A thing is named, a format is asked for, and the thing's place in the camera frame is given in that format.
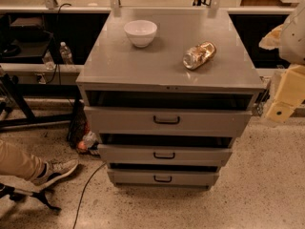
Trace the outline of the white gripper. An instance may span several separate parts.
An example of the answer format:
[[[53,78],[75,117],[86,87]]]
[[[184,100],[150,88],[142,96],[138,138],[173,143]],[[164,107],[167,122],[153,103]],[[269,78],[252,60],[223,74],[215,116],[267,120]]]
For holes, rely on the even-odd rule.
[[[264,50],[274,50],[281,47],[283,25],[269,31],[259,42]],[[291,64],[281,75],[274,101],[267,106],[265,117],[276,123],[284,123],[305,100],[305,67]]]

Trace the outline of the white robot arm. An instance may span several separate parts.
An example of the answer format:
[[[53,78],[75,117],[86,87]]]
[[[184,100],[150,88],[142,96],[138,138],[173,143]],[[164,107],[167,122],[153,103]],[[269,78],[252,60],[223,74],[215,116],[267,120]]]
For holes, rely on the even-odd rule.
[[[305,100],[305,1],[299,3],[284,23],[267,33],[258,46],[278,49],[279,57],[290,63],[274,77],[274,90],[264,109],[264,117],[285,122]]]

